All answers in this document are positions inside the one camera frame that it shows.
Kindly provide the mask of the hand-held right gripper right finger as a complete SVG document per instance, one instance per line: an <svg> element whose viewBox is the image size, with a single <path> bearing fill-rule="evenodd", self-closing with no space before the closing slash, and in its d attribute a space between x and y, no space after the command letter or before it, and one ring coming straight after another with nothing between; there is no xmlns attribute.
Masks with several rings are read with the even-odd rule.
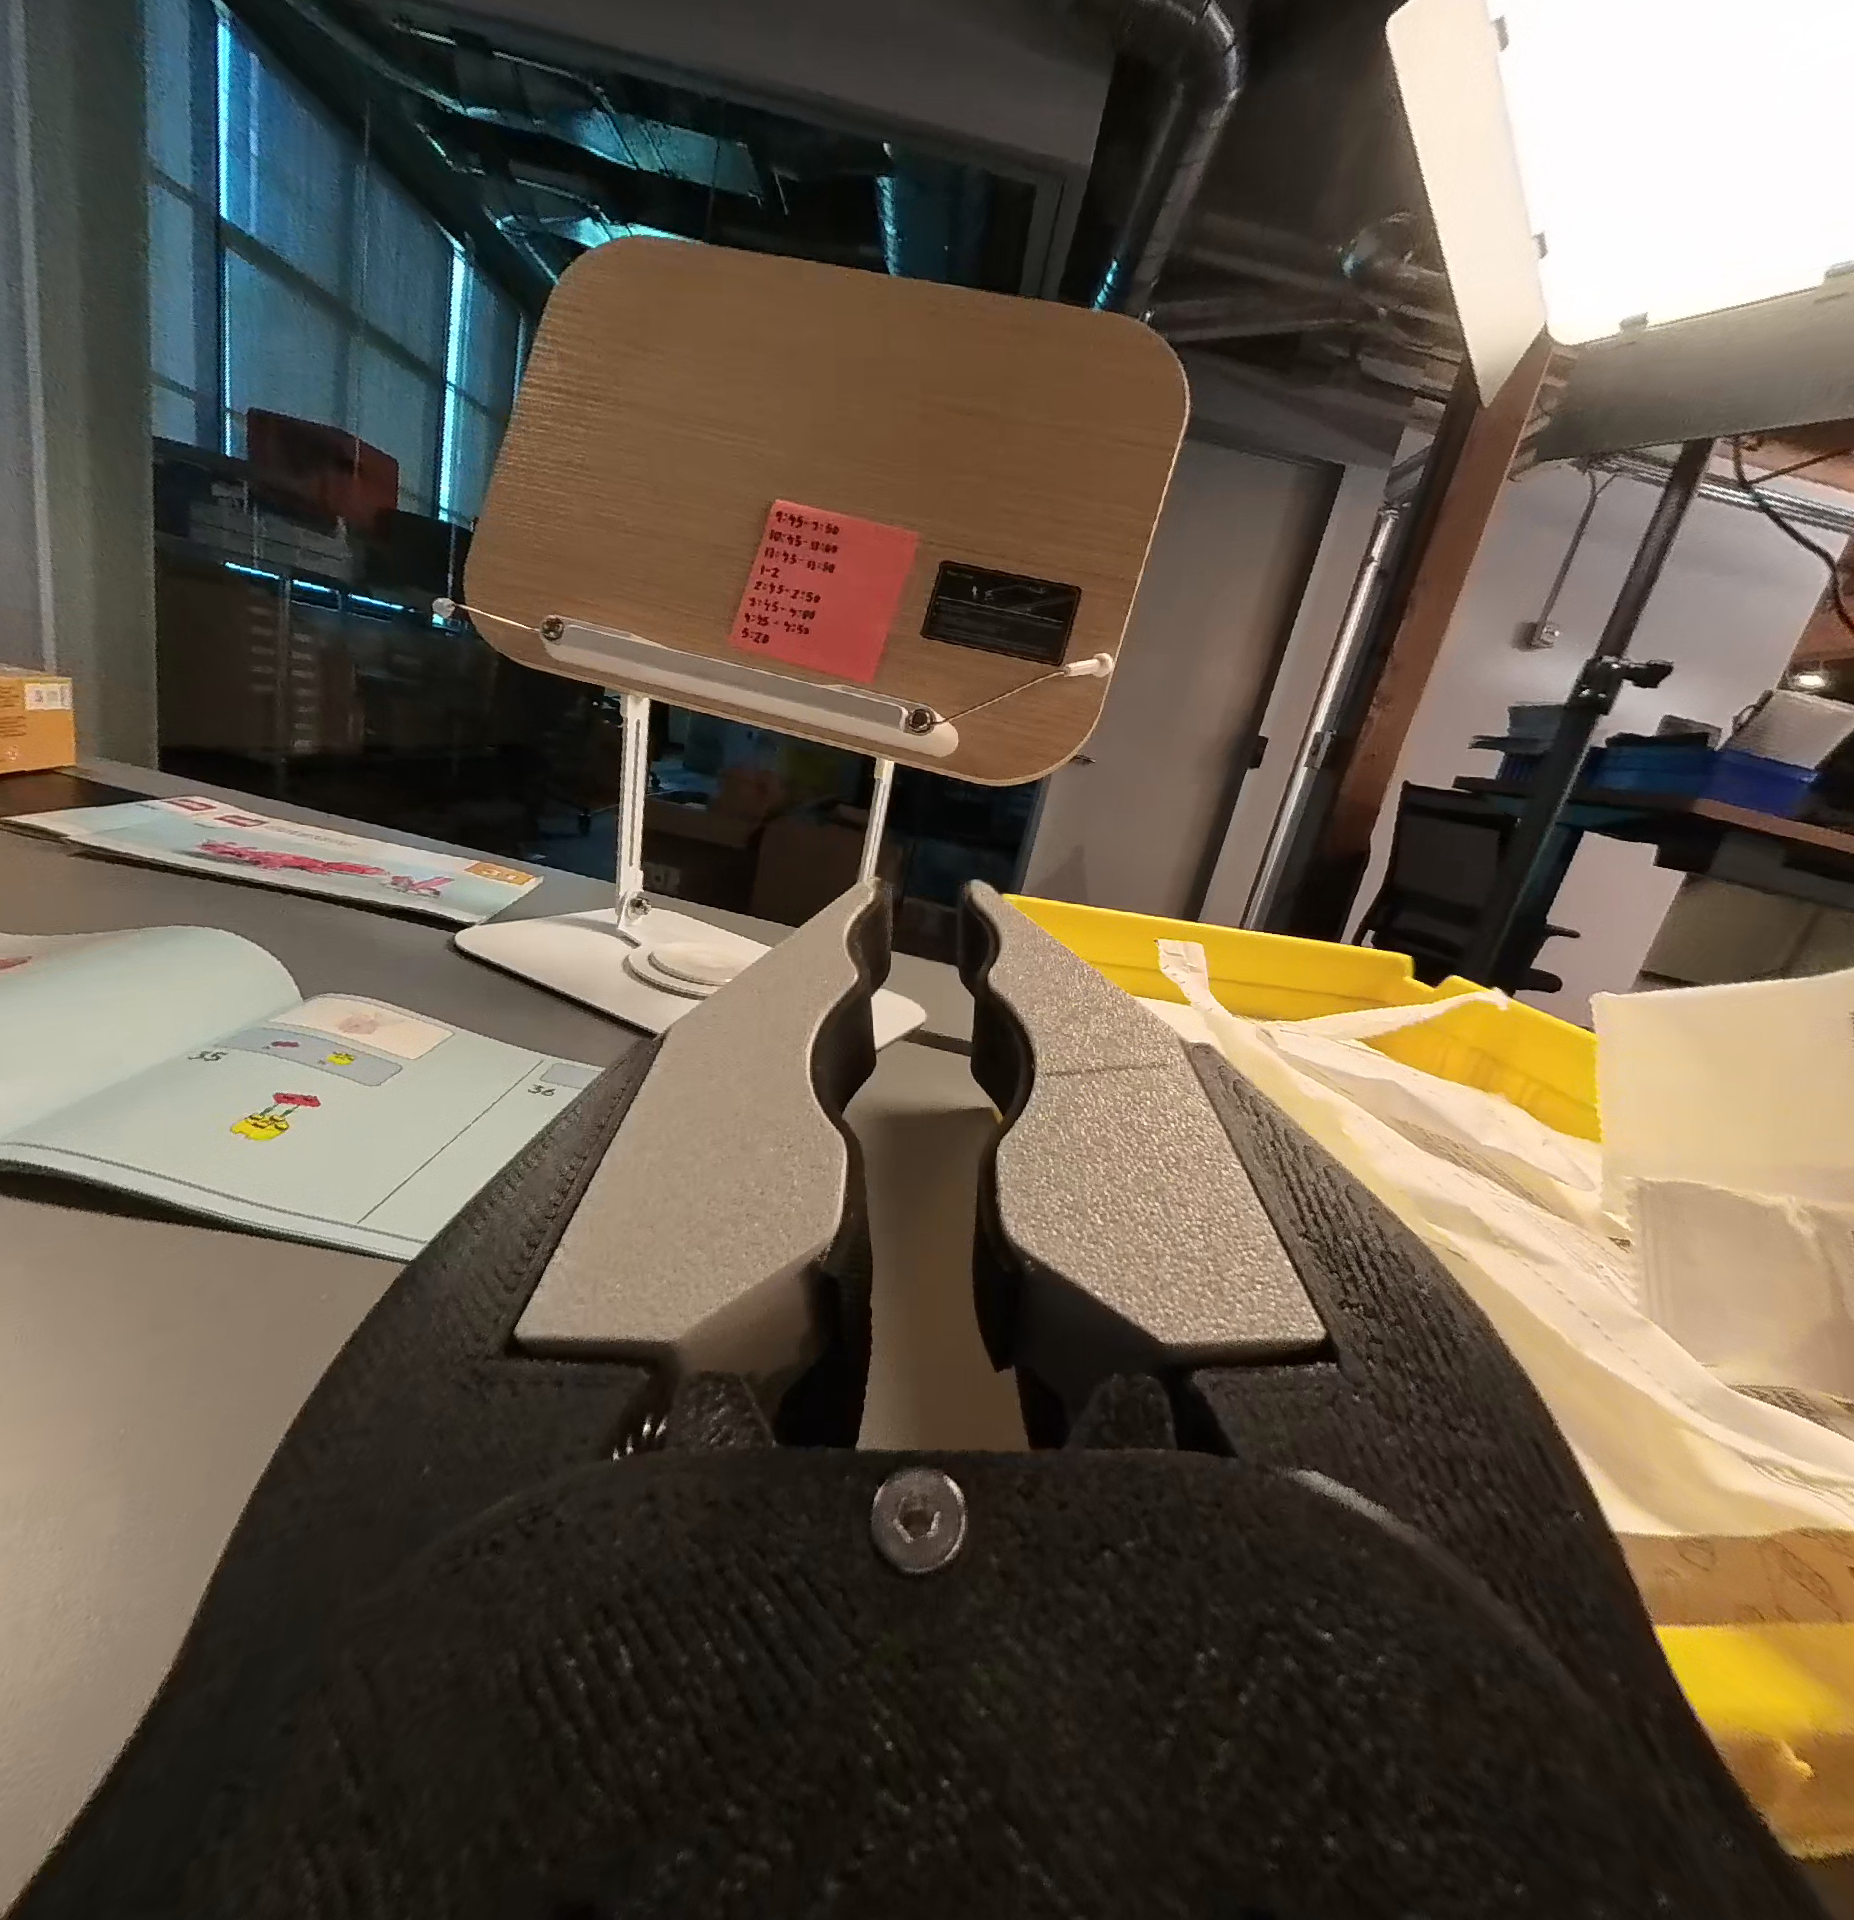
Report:
<svg viewBox="0 0 1854 1920"><path fill-rule="evenodd" d="M1310 1365L1332 1352L1179 1034L973 884L958 972L996 1114L973 1297L997 1369Z"/></svg>

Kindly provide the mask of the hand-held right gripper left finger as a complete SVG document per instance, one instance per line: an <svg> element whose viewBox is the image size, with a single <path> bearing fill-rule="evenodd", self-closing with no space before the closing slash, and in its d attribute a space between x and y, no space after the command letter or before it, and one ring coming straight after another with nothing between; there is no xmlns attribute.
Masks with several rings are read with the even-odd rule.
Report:
<svg viewBox="0 0 1854 1920"><path fill-rule="evenodd" d="M872 1348L863 1151L891 906L859 881L661 1043L517 1322L529 1355L789 1388Z"/></svg>

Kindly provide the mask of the yellow plastic bin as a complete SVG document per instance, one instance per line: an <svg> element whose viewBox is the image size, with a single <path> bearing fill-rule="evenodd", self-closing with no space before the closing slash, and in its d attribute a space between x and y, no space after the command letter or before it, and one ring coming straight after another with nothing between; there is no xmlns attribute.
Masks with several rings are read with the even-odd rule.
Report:
<svg viewBox="0 0 1854 1920"><path fill-rule="evenodd" d="M1210 986L1251 1020L1324 1020L1435 1006L1378 1050L1428 1078L1599 1144L1595 1041L1520 1003L1459 1009L1469 986L1420 984L1407 960L1344 948L1008 896L1124 991L1184 1006L1158 940L1204 948ZM1854 1533L1706 1539L1624 1526L1623 1547L1689 1703L1783 1844L1810 1862L1854 1857Z"/></svg>

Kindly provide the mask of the black office chair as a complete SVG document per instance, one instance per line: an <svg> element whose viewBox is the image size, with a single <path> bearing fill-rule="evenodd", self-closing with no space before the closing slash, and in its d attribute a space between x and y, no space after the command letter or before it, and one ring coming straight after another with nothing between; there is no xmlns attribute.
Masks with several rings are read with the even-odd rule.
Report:
<svg viewBox="0 0 1854 1920"><path fill-rule="evenodd" d="M1485 798L1402 786L1387 871L1348 940L1402 954L1423 984L1457 977L1517 829L1514 812ZM1560 993L1560 977L1540 970L1539 954L1554 939L1578 939L1573 930L1554 926L1550 911L1580 838L1565 825L1552 835L1501 954L1501 972L1491 978L1495 986Z"/></svg>

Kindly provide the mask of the open instruction booklet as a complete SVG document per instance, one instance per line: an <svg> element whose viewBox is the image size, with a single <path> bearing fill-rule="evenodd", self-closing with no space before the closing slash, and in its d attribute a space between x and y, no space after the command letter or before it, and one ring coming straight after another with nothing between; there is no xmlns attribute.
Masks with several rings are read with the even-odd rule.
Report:
<svg viewBox="0 0 1854 1920"><path fill-rule="evenodd" d="M0 934L0 1176L414 1260L599 1073L227 931Z"/></svg>

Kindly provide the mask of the heap of white paper bags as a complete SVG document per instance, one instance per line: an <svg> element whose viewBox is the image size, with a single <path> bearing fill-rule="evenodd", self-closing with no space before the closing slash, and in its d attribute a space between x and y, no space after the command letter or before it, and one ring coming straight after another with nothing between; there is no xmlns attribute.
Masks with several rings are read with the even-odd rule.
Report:
<svg viewBox="0 0 1854 1920"><path fill-rule="evenodd" d="M1854 1535L1854 1208L1624 1184L1603 1151L1381 1041L1514 1004L1469 991L1316 1020L1241 1018L1194 940L1155 946L1253 1091L1420 1236L1491 1320L1634 1539Z"/></svg>

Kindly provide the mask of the closed instruction booklet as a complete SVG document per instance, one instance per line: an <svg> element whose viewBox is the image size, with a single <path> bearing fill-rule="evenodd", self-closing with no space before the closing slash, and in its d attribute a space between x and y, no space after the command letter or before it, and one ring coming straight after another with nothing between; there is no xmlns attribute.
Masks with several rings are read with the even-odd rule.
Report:
<svg viewBox="0 0 1854 1920"><path fill-rule="evenodd" d="M58 808L3 825L130 866L254 884L453 927L483 926L540 884L536 872L505 864L278 822L208 798Z"/></svg>

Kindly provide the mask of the pink sticky note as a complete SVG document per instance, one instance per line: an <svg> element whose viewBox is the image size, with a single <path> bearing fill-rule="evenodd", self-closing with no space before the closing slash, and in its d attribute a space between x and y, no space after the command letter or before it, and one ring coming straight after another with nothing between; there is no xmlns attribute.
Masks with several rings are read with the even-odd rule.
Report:
<svg viewBox="0 0 1854 1920"><path fill-rule="evenodd" d="M877 682L918 535L777 498L726 644L833 685Z"/></svg>

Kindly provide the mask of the black light stand pole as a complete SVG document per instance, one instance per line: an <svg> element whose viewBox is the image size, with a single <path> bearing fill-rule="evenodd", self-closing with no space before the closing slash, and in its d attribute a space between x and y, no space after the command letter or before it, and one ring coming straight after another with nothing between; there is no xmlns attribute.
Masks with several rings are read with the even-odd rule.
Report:
<svg viewBox="0 0 1854 1920"><path fill-rule="evenodd" d="M1503 855L1491 899L1483 906L1459 972L1482 986L1503 986L1505 950L1520 920L1525 895L1544 868L1544 855L1568 800L1577 791L1595 725L1605 721L1626 685L1659 685L1669 666L1631 661L1631 640L1643 612L1689 514L1716 451L1714 438L1696 438L1669 473L1656 510L1641 535L1630 572L1615 595L1593 654L1577 676L1557 738L1530 782L1514 838Z"/></svg>

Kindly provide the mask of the wooden book stand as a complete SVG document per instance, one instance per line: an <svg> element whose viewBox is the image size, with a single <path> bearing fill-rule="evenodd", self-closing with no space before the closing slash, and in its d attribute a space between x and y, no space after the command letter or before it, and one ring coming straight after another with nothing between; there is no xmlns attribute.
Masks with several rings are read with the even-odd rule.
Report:
<svg viewBox="0 0 1854 1920"><path fill-rule="evenodd" d="M610 907L457 939L646 1034L763 948L643 871L652 711L874 766L1044 780L1104 713L1187 423L1143 322L815 260L629 239L557 282L455 610L622 707Z"/></svg>

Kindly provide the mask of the blue storage bin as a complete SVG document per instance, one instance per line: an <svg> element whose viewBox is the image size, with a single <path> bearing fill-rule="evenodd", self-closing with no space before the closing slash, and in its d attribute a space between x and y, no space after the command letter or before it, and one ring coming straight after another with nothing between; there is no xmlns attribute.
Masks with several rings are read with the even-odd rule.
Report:
<svg viewBox="0 0 1854 1920"><path fill-rule="evenodd" d="M1583 789L1612 794L1728 803L1799 819L1822 774L1810 766L1708 746L1705 740L1613 740L1587 758Z"/></svg>

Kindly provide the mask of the orange cardboard box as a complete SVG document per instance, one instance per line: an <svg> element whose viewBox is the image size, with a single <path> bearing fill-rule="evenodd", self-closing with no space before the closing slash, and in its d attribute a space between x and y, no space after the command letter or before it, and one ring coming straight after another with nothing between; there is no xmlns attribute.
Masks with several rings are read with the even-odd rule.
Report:
<svg viewBox="0 0 1854 1920"><path fill-rule="evenodd" d="M73 680L0 662L0 780L54 774L75 762Z"/></svg>

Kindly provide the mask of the white light panel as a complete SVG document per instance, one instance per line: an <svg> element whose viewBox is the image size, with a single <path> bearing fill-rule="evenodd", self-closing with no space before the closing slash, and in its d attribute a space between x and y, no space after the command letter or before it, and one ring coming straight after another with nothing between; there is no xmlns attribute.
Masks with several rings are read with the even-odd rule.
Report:
<svg viewBox="0 0 1854 1920"><path fill-rule="evenodd" d="M1854 3L1409 3L1385 33L1485 404L1537 342L1854 292Z"/></svg>

